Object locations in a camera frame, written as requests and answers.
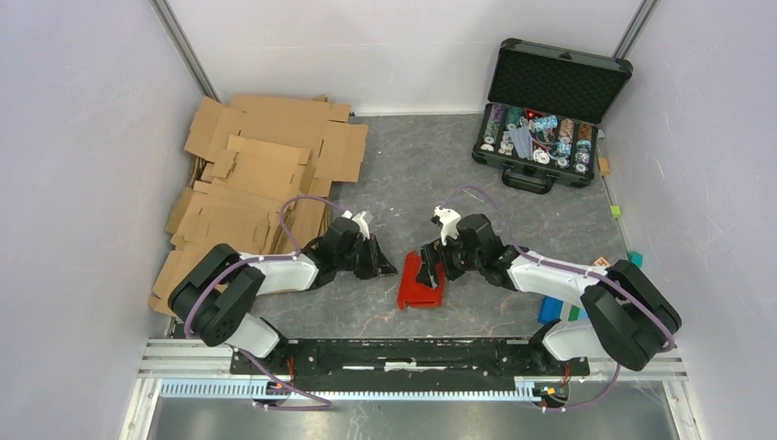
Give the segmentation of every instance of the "blue block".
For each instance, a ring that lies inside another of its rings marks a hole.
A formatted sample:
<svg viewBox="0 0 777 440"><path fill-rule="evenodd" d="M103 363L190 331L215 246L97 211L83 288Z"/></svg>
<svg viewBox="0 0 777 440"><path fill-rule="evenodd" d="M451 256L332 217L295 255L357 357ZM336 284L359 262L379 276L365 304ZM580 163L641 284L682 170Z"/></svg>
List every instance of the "blue block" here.
<svg viewBox="0 0 777 440"><path fill-rule="evenodd" d="M634 266L637 266L638 268L642 267L642 254L637 252L636 250L630 250L629 251L629 261L634 263Z"/></svg>
<svg viewBox="0 0 777 440"><path fill-rule="evenodd" d="M564 306L563 302L551 298L550 296L546 296L542 299L540 315L537 317L537 322L545 325L553 320L559 319L561 317L562 306Z"/></svg>

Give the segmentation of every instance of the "poker chip case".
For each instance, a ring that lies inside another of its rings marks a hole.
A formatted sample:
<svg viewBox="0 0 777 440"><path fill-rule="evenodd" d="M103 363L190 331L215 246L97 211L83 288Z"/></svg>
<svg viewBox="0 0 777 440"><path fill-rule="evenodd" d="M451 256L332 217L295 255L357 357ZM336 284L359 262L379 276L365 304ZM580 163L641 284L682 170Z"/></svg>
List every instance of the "poker chip case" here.
<svg viewBox="0 0 777 440"><path fill-rule="evenodd" d="M502 170L509 187L533 193L556 182L587 186L596 125L631 73L626 60L506 39L472 159Z"/></svg>

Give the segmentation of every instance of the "case handle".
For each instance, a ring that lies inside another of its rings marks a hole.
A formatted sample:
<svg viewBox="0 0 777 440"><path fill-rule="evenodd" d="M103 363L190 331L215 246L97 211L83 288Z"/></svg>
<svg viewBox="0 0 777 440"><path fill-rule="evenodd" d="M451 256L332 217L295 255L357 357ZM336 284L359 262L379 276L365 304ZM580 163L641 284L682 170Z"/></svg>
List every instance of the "case handle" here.
<svg viewBox="0 0 777 440"><path fill-rule="evenodd" d="M553 176L546 176L544 184L536 181L529 181L512 176L510 174L511 171L512 169L510 168L502 170L502 183L508 185L510 188L528 191L530 193L547 194L551 191L553 184L556 182L556 178Z"/></svg>

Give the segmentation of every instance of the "cardboard sheet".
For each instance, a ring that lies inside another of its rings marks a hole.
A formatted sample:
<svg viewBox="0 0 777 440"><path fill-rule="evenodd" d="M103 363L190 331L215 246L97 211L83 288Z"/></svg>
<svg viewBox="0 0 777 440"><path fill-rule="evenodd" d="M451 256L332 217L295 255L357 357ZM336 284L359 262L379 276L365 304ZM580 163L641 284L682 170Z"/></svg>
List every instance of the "cardboard sheet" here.
<svg viewBox="0 0 777 440"><path fill-rule="evenodd" d="M153 286L151 308L173 316L172 290L213 246L287 253L280 207L299 194L329 197L333 182L356 182L367 126L350 125L350 105L240 94L227 106L203 98L184 149L196 157L192 181L165 231L175 247ZM282 214L305 246L331 223L324 203L300 200Z"/></svg>

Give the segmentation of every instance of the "orange object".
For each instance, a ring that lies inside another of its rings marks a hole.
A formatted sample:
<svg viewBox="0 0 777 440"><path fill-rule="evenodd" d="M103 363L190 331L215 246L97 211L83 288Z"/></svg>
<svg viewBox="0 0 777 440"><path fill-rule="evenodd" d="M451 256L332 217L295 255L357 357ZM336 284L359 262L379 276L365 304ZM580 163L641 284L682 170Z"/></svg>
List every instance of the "orange object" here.
<svg viewBox="0 0 777 440"><path fill-rule="evenodd" d="M443 288L445 287L445 269L443 263L434 268L440 285L436 289L424 286L415 280L418 271L421 270L421 255L411 252L405 257L405 268L402 270L402 283L399 285L397 306L400 310L405 307L431 308L443 305Z"/></svg>
<svg viewBox="0 0 777 440"><path fill-rule="evenodd" d="M603 176L609 174L609 161L607 158L599 158L599 172Z"/></svg>

